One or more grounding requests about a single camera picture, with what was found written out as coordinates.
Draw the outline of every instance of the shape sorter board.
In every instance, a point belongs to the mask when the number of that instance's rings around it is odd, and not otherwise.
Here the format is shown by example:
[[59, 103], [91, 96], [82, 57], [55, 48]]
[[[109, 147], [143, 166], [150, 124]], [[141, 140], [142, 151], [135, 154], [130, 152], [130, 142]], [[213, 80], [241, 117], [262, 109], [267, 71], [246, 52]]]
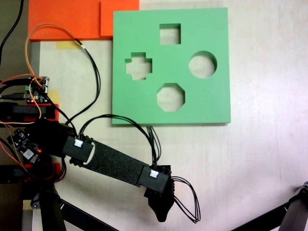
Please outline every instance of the shape sorter board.
[[[164, 28], [179, 31], [176, 44], [162, 43]], [[113, 114], [140, 124], [230, 123], [227, 8], [114, 12], [113, 47]], [[126, 70], [136, 55], [152, 64], [138, 80]], [[198, 78], [190, 71], [196, 55], [213, 60], [212, 76]], [[175, 87], [182, 95], [183, 105], [175, 111], [158, 103], [158, 94], [166, 87]], [[126, 122], [113, 119], [113, 123]]]

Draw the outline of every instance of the wire bundle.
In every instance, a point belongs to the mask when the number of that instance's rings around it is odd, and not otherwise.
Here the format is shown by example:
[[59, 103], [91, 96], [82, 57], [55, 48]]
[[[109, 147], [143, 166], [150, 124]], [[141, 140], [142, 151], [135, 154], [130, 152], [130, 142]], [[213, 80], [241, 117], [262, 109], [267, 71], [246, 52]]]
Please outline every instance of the wire bundle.
[[173, 182], [181, 182], [188, 185], [192, 190], [193, 200], [194, 200], [194, 214], [192, 214], [192, 212], [190, 212], [176, 196], [174, 196], [174, 201], [182, 210], [182, 212], [189, 218], [189, 220], [191, 220], [194, 224], [196, 224], [201, 220], [201, 211], [195, 190], [193, 189], [192, 185], [182, 177], [171, 177], [171, 179], [173, 180]]
[[150, 143], [151, 149], [152, 149], [152, 169], [153, 170], [157, 170], [157, 156], [156, 156], [156, 150], [155, 150], [155, 146], [154, 146], [154, 142], [153, 139], [150, 138], [150, 136], [142, 129], [142, 127], [137, 124], [135, 121], [133, 121], [130, 118], [124, 117], [124, 116], [119, 116], [119, 115], [113, 115], [113, 114], [105, 114], [105, 115], [100, 115], [97, 117], [94, 117], [90, 120], [88, 120], [80, 129], [79, 132], [79, 139], [82, 139], [83, 137], [83, 133], [85, 131], [85, 129], [87, 128], [87, 126], [95, 119], [99, 119], [99, 118], [114, 118], [114, 119], [121, 119], [124, 120], [126, 122], [129, 122], [131, 125], [135, 126], [148, 140], [148, 142]]
[[158, 162], [160, 156], [162, 155], [162, 146], [160, 144], [159, 138], [158, 138], [154, 128], [152, 126], [147, 126], [146, 129], [148, 131], [149, 137], [150, 137], [153, 145], [154, 144], [156, 145], [156, 149], [157, 149], [157, 152], [158, 152], [158, 156], [156, 158], [156, 165], [157, 165], [157, 162]]

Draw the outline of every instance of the red wire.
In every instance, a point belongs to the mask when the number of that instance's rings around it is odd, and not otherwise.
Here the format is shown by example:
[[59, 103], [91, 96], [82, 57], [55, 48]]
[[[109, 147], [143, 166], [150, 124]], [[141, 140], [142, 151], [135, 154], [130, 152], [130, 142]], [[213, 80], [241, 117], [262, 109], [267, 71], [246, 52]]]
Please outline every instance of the red wire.
[[2, 145], [2, 142], [0, 142], [0, 145], [2, 147], [2, 149], [5, 151], [5, 153], [13, 160], [15, 161], [16, 163], [18, 163], [22, 168], [24, 167], [22, 164], [20, 164], [14, 157], [12, 157], [4, 148], [4, 146]]

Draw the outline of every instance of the black cable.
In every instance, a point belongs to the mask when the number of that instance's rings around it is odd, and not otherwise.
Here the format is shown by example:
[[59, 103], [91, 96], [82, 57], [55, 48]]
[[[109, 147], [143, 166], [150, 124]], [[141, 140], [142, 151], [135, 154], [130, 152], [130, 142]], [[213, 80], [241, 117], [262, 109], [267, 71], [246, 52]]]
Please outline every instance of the black cable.
[[173, 180], [173, 182], [181, 182], [181, 183], [188, 185], [190, 189], [192, 190], [193, 200], [194, 200], [194, 214], [192, 214], [192, 212], [190, 212], [176, 196], [174, 196], [174, 201], [179, 206], [179, 208], [182, 210], [182, 212], [193, 223], [199, 222], [201, 220], [201, 211], [200, 211], [199, 200], [198, 200], [195, 190], [193, 189], [193, 186], [186, 179], [182, 177], [171, 177], [171, 179]]
[[13, 79], [13, 80], [6, 81], [4, 83], [5, 86], [0, 88], [0, 94], [10, 87], [21, 86], [21, 85], [29, 85], [30, 82], [31, 82], [31, 79], [28, 79], [28, 78]]
[[0, 45], [0, 66], [1, 66], [1, 59], [2, 59], [2, 49], [3, 49], [3, 46], [6, 42], [6, 40], [9, 38], [9, 36], [11, 35], [11, 33], [14, 31], [15, 27], [17, 26], [18, 22], [19, 22], [19, 19], [21, 17], [21, 14], [23, 12], [23, 7], [24, 7], [24, 0], [21, 0], [20, 1], [20, 8], [19, 8], [19, 13], [18, 13], [18, 16], [17, 16], [17, 19], [14, 23], [14, 25], [12, 26], [12, 28], [10, 29], [10, 31], [7, 33], [7, 35], [4, 37], [1, 45]]
[[12, 87], [12, 86], [7, 85], [7, 86], [4, 86], [4, 87], [0, 88], [0, 94], [1, 94], [2, 92], [4, 92], [5, 90], [7, 90], [8, 88], [10, 88], [10, 87]]
[[148, 134], [149, 134], [152, 142], [155, 143], [155, 145], [156, 145], [157, 152], [158, 152], [158, 156], [157, 156], [156, 161], [158, 161], [159, 158], [161, 157], [161, 154], [162, 154], [162, 146], [160, 144], [159, 138], [158, 138], [157, 133], [154, 130], [154, 128], [152, 126], [147, 126], [146, 129], [148, 131]]
[[124, 121], [127, 121], [129, 122], [130, 124], [132, 124], [133, 126], [135, 126], [148, 140], [148, 142], [150, 143], [150, 146], [151, 146], [151, 149], [152, 149], [152, 168], [153, 170], [157, 170], [157, 159], [156, 159], [156, 150], [155, 150], [155, 146], [154, 146], [154, 143], [153, 141], [151, 140], [151, 138], [149, 137], [149, 135], [142, 129], [142, 127], [137, 124], [135, 121], [133, 121], [132, 119], [130, 118], [127, 118], [127, 117], [124, 117], [124, 116], [119, 116], [119, 115], [113, 115], [113, 114], [105, 114], [105, 115], [100, 115], [100, 116], [97, 116], [97, 117], [94, 117], [90, 120], [88, 120], [80, 129], [80, 132], [79, 132], [79, 139], [82, 139], [83, 137], [83, 133], [85, 131], [85, 129], [87, 128], [87, 126], [95, 119], [99, 119], [99, 118], [114, 118], [114, 119], [121, 119], [121, 120], [124, 120]]
[[57, 178], [59, 178], [58, 180], [55, 181], [56, 182], [60, 182], [61, 180], [63, 180], [63, 178], [65, 177], [66, 175], [66, 163], [65, 163], [65, 159], [64, 157], [62, 157], [62, 168], [61, 168], [61, 172], [60, 174], [58, 175]]
[[[78, 42], [81, 46], [83, 45], [77, 38], [75, 39], [76, 42]], [[87, 111], [90, 107], [92, 107], [92, 105], [97, 101], [100, 92], [101, 92], [101, 76], [100, 76], [100, 72], [96, 66], [96, 63], [94, 61], [94, 59], [92, 58], [91, 54], [88, 52], [88, 50], [86, 48], [83, 48], [86, 52], [86, 54], [88, 55], [91, 64], [93, 66], [94, 69], [94, 73], [95, 73], [95, 80], [96, 80], [96, 95], [95, 95], [95, 99], [93, 102], [91, 102], [87, 107], [85, 107], [84, 109], [82, 109], [80, 112], [78, 112], [76, 115], [74, 115], [73, 117], [71, 117], [69, 120], [67, 120], [67, 122], [65, 123], [66, 125], [68, 125], [74, 118], [76, 118], [77, 116], [79, 116], [80, 114], [84, 113], [85, 111]]]
[[[68, 116], [67, 116], [60, 108], [58, 108], [58, 107], [53, 103], [53, 101], [49, 98], [49, 96], [48, 96], [45, 92], [43, 92], [42, 89], [41, 89], [38, 85], [36, 85], [36, 86], [37, 86], [37, 91], [38, 91], [42, 96], [44, 96], [44, 97], [48, 100], [49, 103], [52, 104], [52, 106], [54, 107], [54, 109], [57, 110], [59, 113], [61, 113], [61, 114], [64, 116], [65, 119], [69, 120]], [[74, 132], [75, 137], [77, 137], [77, 131], [76, 131], [76, 128], [75, 128], [74, 124], [73, 124], [72, 122], [70, 122], [70, 124], [72, 125], [73, 132]]]

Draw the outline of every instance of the orange foam block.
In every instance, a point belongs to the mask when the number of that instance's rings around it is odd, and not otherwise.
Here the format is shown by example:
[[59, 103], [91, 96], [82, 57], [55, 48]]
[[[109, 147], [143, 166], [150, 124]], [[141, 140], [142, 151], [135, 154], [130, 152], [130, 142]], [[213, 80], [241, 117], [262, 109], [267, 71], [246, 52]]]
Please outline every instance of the orange foam block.
[[[112, 39], [113, 11], [139, 9], [139, 0], [29, 0], [28, 32], [42, 23], [65, 26], [79, 40]], [[31, 41], [71, 40], [61, 29], [38, 29]]]
[[112, 39], [114, 11], [137, 11], [139, 0], [102, 0], [101, 2], [101, 37]]

